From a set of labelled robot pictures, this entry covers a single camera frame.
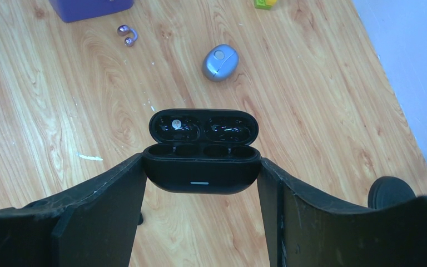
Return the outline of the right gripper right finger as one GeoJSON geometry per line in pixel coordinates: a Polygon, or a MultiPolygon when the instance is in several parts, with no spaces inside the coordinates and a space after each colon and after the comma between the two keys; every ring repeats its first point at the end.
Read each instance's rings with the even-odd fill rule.
{"type": "Polygon", "coordinates": [[[371,209],[266,158],[257,188],[270,266],[427,266],[427,195],[371,209]]]}

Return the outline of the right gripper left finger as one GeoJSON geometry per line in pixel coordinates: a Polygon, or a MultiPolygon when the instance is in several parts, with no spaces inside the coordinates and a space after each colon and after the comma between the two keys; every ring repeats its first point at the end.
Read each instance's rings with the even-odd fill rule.
{"type": "Polygon", "coordinates": [[[135,154],[65,191],[0,209],[0,266],[127,266],[146,180],[135,154]]]}

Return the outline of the black earbud charging case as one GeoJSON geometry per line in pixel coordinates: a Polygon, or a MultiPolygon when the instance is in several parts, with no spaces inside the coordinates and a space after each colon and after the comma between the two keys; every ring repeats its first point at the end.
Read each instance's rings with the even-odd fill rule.
{"type": "Polygon", "coordinates": [[[235,194],[260,174],[261,154],[251,147],[259,124],[247,112],[171,108],[156,112],[148,128],[156,143],[142,153],[143,169],[163,190],[235,194]]]}

